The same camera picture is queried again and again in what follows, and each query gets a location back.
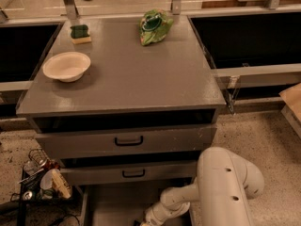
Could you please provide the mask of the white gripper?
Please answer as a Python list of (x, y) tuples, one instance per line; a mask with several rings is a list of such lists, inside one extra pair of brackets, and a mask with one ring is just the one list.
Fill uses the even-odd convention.
[(157, 202), (145, 211), (145, 216), (140, 226), (162, 226), (167, 220), (185, 214), (189, 208), (189, 202), (181, 204), (177, 209), (169, 209), (161, 202)]

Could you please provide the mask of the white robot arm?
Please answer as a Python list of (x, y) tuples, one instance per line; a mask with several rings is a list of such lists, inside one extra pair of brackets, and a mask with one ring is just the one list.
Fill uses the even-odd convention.
[(248, 201), (263, 190), (264, 178), (256, 165), (227, 149), (210, 147), (198, 159), (195, 181), (165, 189), (139, 226), (162, 226), (196, 201), (202, 226), (254, 226)]

